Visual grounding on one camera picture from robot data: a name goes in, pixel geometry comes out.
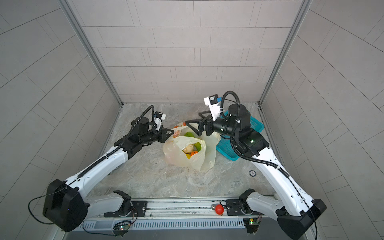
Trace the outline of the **beige pear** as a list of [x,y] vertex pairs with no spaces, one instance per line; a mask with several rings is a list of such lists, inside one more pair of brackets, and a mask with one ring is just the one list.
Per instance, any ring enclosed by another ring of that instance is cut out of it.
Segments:
[[184,152],[185,154],[190,154],[192,151],[194,151],[194,149],[195,149],[194,144],[189,144],[189,145],[187,145],[187,146],[183,149],[183,152]]

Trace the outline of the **cream plastic bag orange print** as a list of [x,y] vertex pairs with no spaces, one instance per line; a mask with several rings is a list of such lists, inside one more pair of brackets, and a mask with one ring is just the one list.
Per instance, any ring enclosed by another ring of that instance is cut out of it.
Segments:
[[182,122],[176,125],[173,135],[164,143],[165,162],[178,167],[192,168],[206,172],[216,162],[216,146],[221,137],[218,133],[207,136],[205,132],[198,136]]

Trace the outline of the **green guava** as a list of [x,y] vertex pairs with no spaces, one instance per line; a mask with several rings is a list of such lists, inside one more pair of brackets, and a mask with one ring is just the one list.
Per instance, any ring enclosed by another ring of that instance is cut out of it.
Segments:
[[198,152],[201,151],[202,146],[201,146],[201,143],[200,143],[200,142],[195,143],[194,146],[195,146],[195,148],[197,149]]

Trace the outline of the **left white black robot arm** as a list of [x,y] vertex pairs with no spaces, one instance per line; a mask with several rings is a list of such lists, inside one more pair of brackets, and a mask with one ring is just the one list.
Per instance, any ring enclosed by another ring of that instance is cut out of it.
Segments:
[[89,199],[89,192],[108,174],[130,160],[143,147],[164,143],[173,130],[163,127],[165,114],[155,112],[151,120],[136,118],[130,132],[114,143],[104,155],[64,181],[58,179],[47,188],[43,216],[65,232],[78,227],[89,217],[112,213],[115,217],[135,216],[131,197],[123,191]]

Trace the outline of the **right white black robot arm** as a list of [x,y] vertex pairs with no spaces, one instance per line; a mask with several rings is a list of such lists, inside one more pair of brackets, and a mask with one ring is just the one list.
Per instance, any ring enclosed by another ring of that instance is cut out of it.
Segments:
[[233,151],[243,160],[254,164],[265,176],[279,199],[265,197],[248,189],[234,205],[226,202],[231,211],[239,208],[245,215],[258,213],[274,219],[292,240],[300,239],[327,209],[320,199],[313,199],[288,174],[279,162],[268,141],[252,128],[251,114],[244,105],[233,104],[227,114],[216,119],[200,112],[199,118],[186,121],[198,136],[219,133],[225,136]]

